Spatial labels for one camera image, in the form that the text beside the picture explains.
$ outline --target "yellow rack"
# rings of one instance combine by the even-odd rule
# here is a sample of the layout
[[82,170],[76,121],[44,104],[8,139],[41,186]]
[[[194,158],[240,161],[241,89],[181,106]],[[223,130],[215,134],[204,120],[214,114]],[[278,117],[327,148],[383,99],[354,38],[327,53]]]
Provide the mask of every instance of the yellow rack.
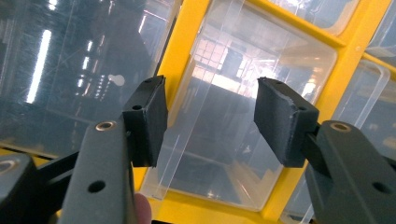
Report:
[[[177,17],[159,74],[167,77],[168,107],[172,106],[177,88],[190,58],[190,52],[205,15],[209,0],[185,0]],[[334,48],[338,59],[322,91],[316,107],[320,110],[319,122],[330,119],[341,100],[349,80],[360,61],[365,58],[386,66],[395,78],[396,68],[364,53],[375,29],[381,22],[391,0],[360,0],[349,24],[339,36],[328,34],[317,26],[304,21],[266,0],[248,0],[295,28],[314,36]],[[155,218],[171,223],[280,223],[282,214],[303,169],[284,169],[276,186],[260,213],[234,208],[220,203],[196,199],[168,191],[165,200],[152,202]],[[139,189],[146,169],[134,169],[134,182]]]

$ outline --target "fluorescent light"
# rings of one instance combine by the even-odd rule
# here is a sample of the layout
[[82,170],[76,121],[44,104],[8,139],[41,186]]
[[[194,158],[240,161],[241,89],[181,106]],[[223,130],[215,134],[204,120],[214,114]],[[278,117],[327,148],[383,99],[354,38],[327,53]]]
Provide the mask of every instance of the fluorescent light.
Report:
[[58,0],[49,0],[49,9],[50,10],[55,10],[56,5],[58,5]]
[[84,58],[84,62],[82,63],[82,69],[85,70],[88,67],[88,62],[90,61],[89,57]]
[[84,79],[80,78],[80,79],[78,80],[77,86],[78,86],[78,87],[82,87],[82,83],[84,83]]
[[142,31],[143,25],[145,24],[146,17],[147,17],[147,16],[145,15],[145,16],[143,17],[142,23],[140,23],[139,34],[140,34],[140,32]]
[[37,95],[38,84],[40,83],[41,76],[43,75],[44,63],[47,58],[51,35],[51,31],[45,30],[41,38],[40,51],[38,52],[37,62],[35,63],[35,72],[33,73],[33,80],[26,99],[26,102],[29,104],[32,104],[35,101],[35,96]]
[[92,47],[92,41],[90,40],[90,42],[88,42],[87,51],[91,51],[91,47]]

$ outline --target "storage bin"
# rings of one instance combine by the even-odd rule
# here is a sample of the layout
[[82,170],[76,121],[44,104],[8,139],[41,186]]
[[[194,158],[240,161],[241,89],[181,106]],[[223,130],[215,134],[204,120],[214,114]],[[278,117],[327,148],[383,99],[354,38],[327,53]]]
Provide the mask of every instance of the storage bin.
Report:
[[[360,128],[380,153],[395,160],[396,85],[389,77],[387,68],[361,60],[332,119]],[[313,215],[305,177],[302,176],[282,214],[282,221],[308,223]]]
[[395,36],[396,2],[392,1],[366,51],[382,61],[396,66]]
[[262,209],[283,167],[253,122],[257,78],[284,81],[314,103],[335,60],[330,47],[245,1],[213,1],[141,192]]
[[355,125],[385,157],[396,160],[396,82],[390,71],[362,60],[332,119]]
[[333,35],[343,32],[359,3],[359,0],[270,1]]
[[314,216],[308,186],[303,175],[280,219],[286,224],[308,224]]
[[175,16],[174,0],[0,2],[0,146],[50,158],[120,116]]

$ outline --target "metal bolt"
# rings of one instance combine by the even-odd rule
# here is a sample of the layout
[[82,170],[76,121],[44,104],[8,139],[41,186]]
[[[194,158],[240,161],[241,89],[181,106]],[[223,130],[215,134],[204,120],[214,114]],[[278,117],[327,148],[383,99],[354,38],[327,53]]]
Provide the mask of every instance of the metal bolt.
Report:
[[114,121],[103,121],[100,122],[96,125],[96,130],[99,132],[105,132],[108,130],[113,129],[114,127],[116,127],[116,122]]
[[349,126],[343,123],[332,123],[330,127],[332,127],[334,130],[340,133],[350,133],[350,131],[352,131]]

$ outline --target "transparent plastic container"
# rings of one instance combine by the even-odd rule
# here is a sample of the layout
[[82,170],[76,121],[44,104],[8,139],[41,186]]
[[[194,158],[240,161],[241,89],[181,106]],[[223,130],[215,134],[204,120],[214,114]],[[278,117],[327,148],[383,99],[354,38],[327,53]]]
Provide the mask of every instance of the transparent plastic container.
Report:
[[55,158],[120,116],[154,76],[173,4],[0,0],[0,146]]
[[359,0],[270,0],[333,35],[347,26]]
[[314,216],[308,186],[303,175],[291,195],[280,219],[286,224],[308,224]]
[[314,103],[336,52],[244,1],[215,0],[191,55],[181,107],[170,110],[176,121],[141,192],[162,199],[170,187],[258,211],[283,167],[253,122],[257,78],[282,80]]
[[367,52],[384,62],[396,66],[396,2],[392,1],[387,13],[376,29]]
[[333,119],[355,125],[385,157],[396,161],[396,82],[390,71],[361,61]]
[[[396,160],[396,83],[390,71],[361,60],[332,119],[353,124],[384,156]],[[282,221],[309,223],[314,215],[305,177],[290,197]]]

